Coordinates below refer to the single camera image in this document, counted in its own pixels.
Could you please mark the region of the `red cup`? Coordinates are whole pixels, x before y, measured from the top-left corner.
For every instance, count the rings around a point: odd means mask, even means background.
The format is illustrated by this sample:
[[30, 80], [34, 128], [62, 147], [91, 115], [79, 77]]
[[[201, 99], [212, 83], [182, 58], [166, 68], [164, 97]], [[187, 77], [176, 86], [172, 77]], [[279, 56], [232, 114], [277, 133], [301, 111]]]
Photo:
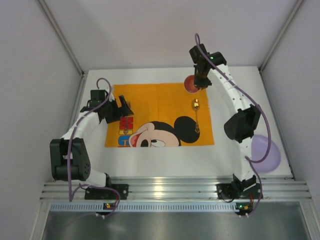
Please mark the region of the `red cup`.
[[195, 86], [195, 76], [194, 75], [187, 76], [184, 80], [183, 85], [184, 85], [184, 89], [190, 94], [195, 94], [200, 91], [200, 89], [198, 89]]

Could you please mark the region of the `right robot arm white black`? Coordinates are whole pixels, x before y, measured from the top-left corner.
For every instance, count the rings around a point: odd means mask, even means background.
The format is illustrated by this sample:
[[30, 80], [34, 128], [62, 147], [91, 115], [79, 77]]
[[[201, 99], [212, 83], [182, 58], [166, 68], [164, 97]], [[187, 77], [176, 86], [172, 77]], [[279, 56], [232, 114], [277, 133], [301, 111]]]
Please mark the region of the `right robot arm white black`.
[[227, 61], [220, 52], [209, 53], [204, 44], [189, 50], [194, 63], [194, 87], [204, 90], [214, 86], [230, 114], [223, 125], [225, 135], [236, 142], [239, 156], [234, 161], [231, 185], [239, 193], [248, 191], [257, 184], [257, 178], [246, 157], [251, 157], [254, 131], [261, 112], [238, 89], [229, 71]]

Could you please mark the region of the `gold spoon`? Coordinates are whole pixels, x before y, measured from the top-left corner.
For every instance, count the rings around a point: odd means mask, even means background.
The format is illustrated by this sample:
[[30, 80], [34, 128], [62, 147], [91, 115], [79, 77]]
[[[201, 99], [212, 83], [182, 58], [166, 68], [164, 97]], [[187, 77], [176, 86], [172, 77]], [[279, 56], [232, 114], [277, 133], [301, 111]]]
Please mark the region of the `gold spoon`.
[[198, 123], [198, 110], [200, 109], [200, 104], [199, 104], [199, 100], [197, 98], [195, 98], [192, 101], [191, 107], [195, 112], [195, 132], [200, 133], [200, 127], [199, 127], [199, 123]]

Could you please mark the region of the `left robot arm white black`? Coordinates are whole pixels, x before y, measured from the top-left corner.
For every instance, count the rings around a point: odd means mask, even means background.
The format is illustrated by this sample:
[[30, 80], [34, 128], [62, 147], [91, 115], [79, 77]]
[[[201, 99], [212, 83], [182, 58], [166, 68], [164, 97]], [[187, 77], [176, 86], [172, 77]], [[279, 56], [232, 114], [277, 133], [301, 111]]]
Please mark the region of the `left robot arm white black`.
[[112, 93], [91, 90], [90, 99], [80, 110], [75, 123], [62, 137], [50, 142], [51, 174], [54, 180], [81, 181], [97, 187], [112, 186], [107, 173], [92, 168], [85, 141], [101, 122], [110, 124], [134, 114], [125, 97], [120, 95], [118, 98], [120, 106]]

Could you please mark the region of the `orange Mickey Mouse placemat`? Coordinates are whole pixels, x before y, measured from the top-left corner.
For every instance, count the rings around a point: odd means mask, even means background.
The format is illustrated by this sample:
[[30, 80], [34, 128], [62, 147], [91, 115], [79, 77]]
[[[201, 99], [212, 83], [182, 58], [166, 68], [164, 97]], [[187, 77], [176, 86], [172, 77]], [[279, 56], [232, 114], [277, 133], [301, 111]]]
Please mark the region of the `orange Mickey Mouse placemat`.
[[[206, 91], [188, 93], [183, 83], [115, 85], [113, 94], [130, 101], [133, 115], [108, 124], [105, 147], [178, 147], [214, 145], [211, 113]], [[200, 133], [196, 129], [194, 99]]]

